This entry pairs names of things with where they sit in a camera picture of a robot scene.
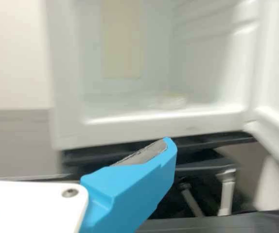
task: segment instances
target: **gray surface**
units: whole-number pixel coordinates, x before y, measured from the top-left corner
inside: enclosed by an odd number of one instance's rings
[[[48,110],[0,110],[0,179],[64,177],[51,148]]]
[[[163,141],[163,139],[161,139],[125,157],[112,166],[143,164],[164,152],[166,148],[167,144]]]

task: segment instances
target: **freezer compartment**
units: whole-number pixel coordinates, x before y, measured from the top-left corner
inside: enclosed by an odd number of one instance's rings
[[[247,104],[257,0],[52,0],[47,9],[56,98],[75,92],[87,124]]]

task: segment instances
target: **metal bolt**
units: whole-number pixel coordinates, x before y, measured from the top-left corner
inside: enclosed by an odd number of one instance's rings
[[[62,196],[65,198],[72,198],[79,193],[77,189],[69,188],[62,193]]]

